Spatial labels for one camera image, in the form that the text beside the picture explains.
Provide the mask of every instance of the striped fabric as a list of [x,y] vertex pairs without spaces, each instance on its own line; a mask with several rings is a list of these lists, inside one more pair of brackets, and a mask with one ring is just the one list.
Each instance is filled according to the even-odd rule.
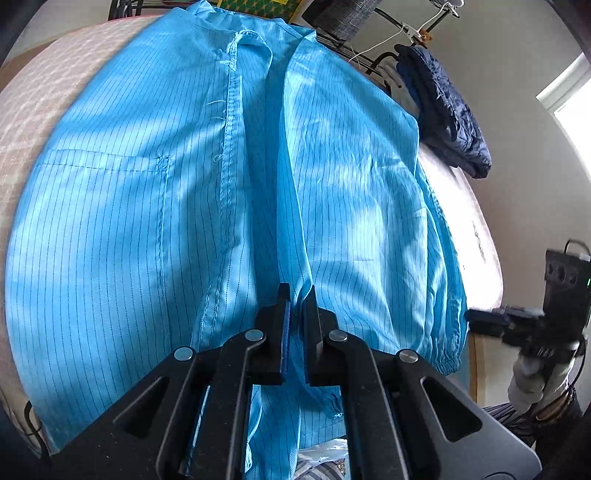
[[[417,147],[310,31],[205,1],[148,26],[56,125],[15,215],[9,338],[55,447],[174,348],[248,328],[282,281],[296,314],[315,284],[373,348],[455,370],[465,294]],[[344,434],[299,327],[287,384],[253,394],[249,478],[291,478],[299,447]]]

